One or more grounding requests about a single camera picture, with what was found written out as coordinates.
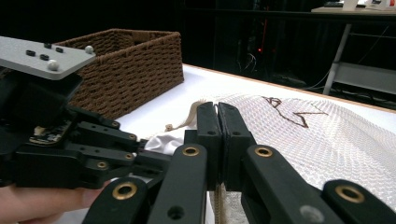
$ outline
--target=white table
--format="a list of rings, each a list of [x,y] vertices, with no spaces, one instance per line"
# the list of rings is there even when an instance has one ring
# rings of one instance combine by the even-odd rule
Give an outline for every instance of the white table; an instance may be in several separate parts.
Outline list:
[[[189,113],[193,102],[210,95],[225,93],[258,94],[277,98],[299,98],[304,100],[329,100],[350,109],[372,123],[396,133],[396,111],[363,105],[330,96],[299,91],[276,84],[238,77],[184,64],[184,82],[175,86],[152,101],[119,119],[121,129],[145,138],[162,132],[168,123],[179,124]],[[57,223],[80,223],[86,209],[66,213]]]
[[[357,7],[353,11],[344,11],[341,7],[318,7],[311,11],[314,13],[396,16],[396,11],[380,11],[361,7]],[[343,32],[334,60],[332,61],[332,67],[330,68],[323,94],[329,94],[334,81],[396,94],[396,71],[340,62],[351,26],[348,23]]]

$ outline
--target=finger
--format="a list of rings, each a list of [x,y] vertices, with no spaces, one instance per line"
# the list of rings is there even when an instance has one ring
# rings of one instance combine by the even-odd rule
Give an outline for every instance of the finger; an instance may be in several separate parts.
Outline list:
[[[55,214],[49,217],[35,218],[27,221],[19,222],[19,224],[50,224],[61,218],[64,213]]]
[[[53,214],[89,207],[102,191],[101,189],[15,187],[0,190],[0,222],[50,217]]]

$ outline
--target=white mesh fabric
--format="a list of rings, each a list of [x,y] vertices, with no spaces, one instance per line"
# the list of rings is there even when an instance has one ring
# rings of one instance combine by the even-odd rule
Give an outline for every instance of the white mesh fabric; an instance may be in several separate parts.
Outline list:
[[[312,186],[332,179],[362,185],[396,212],[396,134],[329,101],[226,95],[258,144],[277,149]],[[227,223],[247,223],[240,194],[223,192]]]

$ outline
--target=brown embroidered logo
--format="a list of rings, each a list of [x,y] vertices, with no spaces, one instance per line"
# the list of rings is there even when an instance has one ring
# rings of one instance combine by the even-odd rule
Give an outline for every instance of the brown embroidered logo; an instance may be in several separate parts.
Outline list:
[[[291,116],[286,115],[285,111],[281,111],[279,106],[282,104],[282,101],[280,99],[277,98],[273,98],[273,97],[265,97],[263,96],[262,98],[264,98],[279,114],[280,117],[282,117],[283,119],[288,120],[289,122],[292,122],[296,125],[299,125],[303,128],[309,128],[308,124],[306,123],[305,117],[304,115],[328,115],[327,113],[321,111],[319,108],[317,108],[315,105],[312,105],[315,110],[317,110],[318,112],[308,112],[308,111],[301,111],[301,112],[290,112],[292,116],[296,116],[298,117],[298,119],[293,119]]]

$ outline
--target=wicker basket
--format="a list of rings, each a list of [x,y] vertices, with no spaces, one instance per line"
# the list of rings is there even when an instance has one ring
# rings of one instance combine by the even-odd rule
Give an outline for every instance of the wicker basket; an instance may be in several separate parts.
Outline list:
[[[110,29],[57,45],[93,46],[95,60],[81,68],[84,79],[70,101],[117,119],[183,82],[180,34]]]

